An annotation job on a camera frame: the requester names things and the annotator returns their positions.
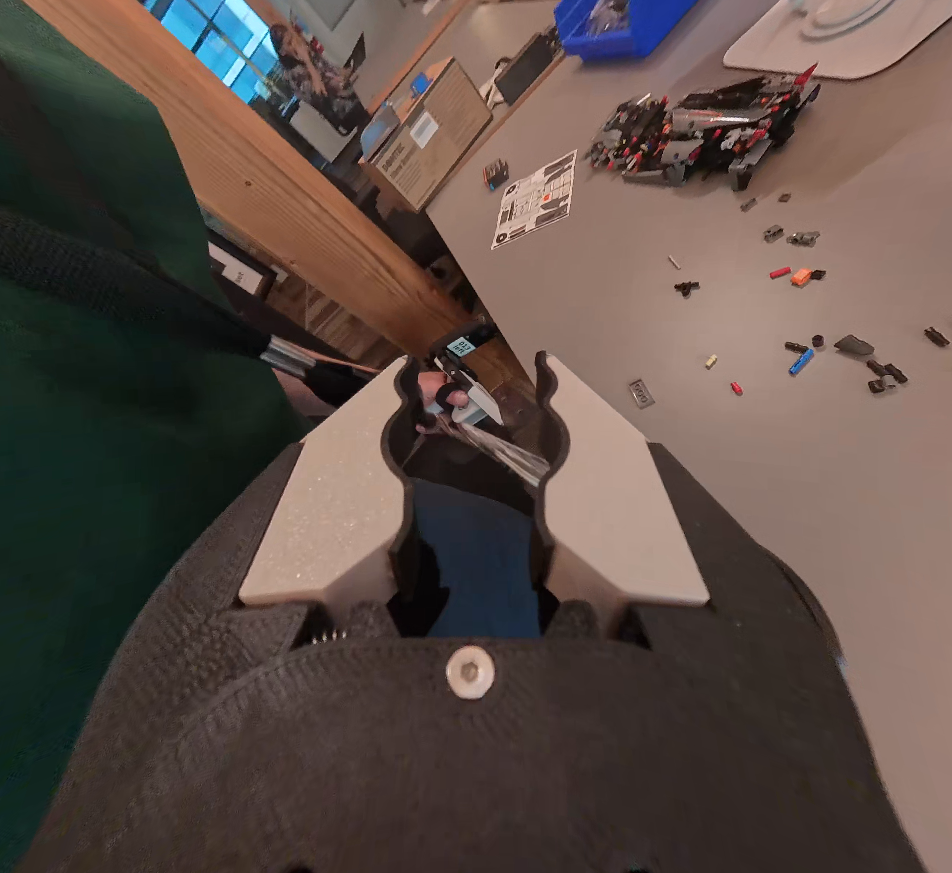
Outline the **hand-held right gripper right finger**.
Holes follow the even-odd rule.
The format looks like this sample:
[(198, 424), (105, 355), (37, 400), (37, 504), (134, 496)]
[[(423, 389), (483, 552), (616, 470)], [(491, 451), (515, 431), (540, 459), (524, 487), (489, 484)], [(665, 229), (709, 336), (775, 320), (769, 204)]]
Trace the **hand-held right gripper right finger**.
[(647, 439), (553, 354), (537, 352), (535, 367), (546, 470), (534, 504), (534, 584), (561, 604), (586, 604), (597, 629), (617, 629), (631, 606), (706, 606)]

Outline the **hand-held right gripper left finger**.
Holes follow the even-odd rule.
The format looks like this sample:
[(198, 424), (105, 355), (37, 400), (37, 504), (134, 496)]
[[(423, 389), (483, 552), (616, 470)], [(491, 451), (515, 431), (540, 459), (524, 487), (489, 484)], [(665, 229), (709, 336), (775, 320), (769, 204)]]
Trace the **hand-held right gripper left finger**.
[(401, 357), (301, 442), (239, 589), (246, 606), (348, 613), (417, 593), (422, 548), (403, 462), (418, 437), (419, 365)]

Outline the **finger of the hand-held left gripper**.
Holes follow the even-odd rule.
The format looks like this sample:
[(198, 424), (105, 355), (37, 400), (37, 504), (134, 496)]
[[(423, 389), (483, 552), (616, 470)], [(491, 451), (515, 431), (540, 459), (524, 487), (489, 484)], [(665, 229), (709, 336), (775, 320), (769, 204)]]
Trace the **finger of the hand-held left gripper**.
[(499, 406), (483, 385), (470, 377), (463, 377), (456, 387), (468, 397), (465, 407), (456, 408), (456, 425), (474, 427), (489, 420), (497, 427), (504, 426)]

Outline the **clear plastic bag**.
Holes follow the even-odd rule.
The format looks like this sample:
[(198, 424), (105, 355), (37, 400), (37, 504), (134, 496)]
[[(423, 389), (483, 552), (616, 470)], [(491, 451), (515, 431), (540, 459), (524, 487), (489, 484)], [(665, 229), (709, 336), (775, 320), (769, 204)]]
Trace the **clear plastic bag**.
[(530, 491), (539, 489), (550, 470), (550, 464), (540, 455), (527, 451), (479, 427), (455, 423), (446, 413), (433, 418), (438, 430), (481, 452), (517, 476)]

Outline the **lego pieces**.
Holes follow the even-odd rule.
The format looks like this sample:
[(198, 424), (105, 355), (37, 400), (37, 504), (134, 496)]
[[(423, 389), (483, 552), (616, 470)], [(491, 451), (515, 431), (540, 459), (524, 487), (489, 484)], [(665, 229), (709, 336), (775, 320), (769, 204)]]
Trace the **lego pieces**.
[(663, 298), (661, 365), (691, 388), (822, 405), (937, 389), (950, 400), (950, 215), (848, 200), (707, 238)]

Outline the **dark grey lego car model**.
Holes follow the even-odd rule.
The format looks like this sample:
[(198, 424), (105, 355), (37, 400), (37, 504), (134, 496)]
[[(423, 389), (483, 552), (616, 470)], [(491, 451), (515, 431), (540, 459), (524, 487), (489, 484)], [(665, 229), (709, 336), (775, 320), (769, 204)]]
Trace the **dark grey lego car model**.
[(763, 159), (792, 138), (818, 96), (818, 65), (797, 74), (762, 73), (677, 103), (646, 94), (616, 106), (585, 160), (625, 181), (659, 177), (678, 188), (693, 175), (725, 174), (733, 191), (749, 187)]

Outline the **lego sticker sheet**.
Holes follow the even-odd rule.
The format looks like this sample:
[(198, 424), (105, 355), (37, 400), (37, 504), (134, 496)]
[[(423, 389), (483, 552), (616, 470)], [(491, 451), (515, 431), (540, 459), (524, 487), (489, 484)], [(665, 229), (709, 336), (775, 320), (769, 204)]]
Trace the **lego sticker sheet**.
[(569, 216), (577, 156), (573, 150), (506, 185), (491, 249), (503, 248)]

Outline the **person's left hand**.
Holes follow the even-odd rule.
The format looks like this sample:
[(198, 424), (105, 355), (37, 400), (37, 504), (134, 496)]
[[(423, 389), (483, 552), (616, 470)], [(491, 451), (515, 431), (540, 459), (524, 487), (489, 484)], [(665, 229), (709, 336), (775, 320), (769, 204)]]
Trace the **person's left hand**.
[(442, 370), (420, 372), (417, 384), (422, 409), (428, 414), (416, 424), (416, 431), (421, 435), (435, 433), (437, 430), (436, 425), (432, 423), (432, 412), (437, 416), (446, 412), (452, 415), (455, 409), (467, 409), (470, 406), (468, 393), (458, 388), (452, 378)]

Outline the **person's dark blue trousers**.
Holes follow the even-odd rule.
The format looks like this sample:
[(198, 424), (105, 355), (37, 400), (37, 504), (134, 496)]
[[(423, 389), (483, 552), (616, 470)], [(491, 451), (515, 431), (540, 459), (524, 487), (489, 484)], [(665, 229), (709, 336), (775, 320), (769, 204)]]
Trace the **person's dark blue trousers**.
[(422, 539), (436, 557), (446, 605), (427, 632), (444, 639), (536, 639), (530, 516), (461, 489), (415, 480)]

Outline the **cardboard box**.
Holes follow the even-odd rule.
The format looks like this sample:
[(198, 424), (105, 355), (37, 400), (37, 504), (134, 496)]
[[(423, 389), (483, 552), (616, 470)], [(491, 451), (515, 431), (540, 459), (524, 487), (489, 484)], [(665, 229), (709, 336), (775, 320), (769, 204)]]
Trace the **cardboard box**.
[(374, 185), (420, 213), (491, 120), (458, 60), (445, 58), (378, 107), (361, 134), (360, 164)]

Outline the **wooden plank partition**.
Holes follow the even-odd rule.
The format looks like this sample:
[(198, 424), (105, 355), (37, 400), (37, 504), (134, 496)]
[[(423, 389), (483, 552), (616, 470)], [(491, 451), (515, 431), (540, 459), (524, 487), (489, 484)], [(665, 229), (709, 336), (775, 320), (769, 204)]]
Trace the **wooden plank partition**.
[(470, 319), (136, 0), (23, 0), (155, 105), (199, 203), (414, 357)]

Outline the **white adjustable book stand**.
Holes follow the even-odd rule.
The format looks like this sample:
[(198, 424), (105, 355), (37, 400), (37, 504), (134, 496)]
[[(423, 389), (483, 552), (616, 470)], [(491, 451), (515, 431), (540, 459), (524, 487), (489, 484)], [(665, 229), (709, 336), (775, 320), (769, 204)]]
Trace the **white adjustable book stand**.
[(779, 0), (724, 55), (729, 69), (858, 80), (905, 58), (951, 17), (951, 0)]

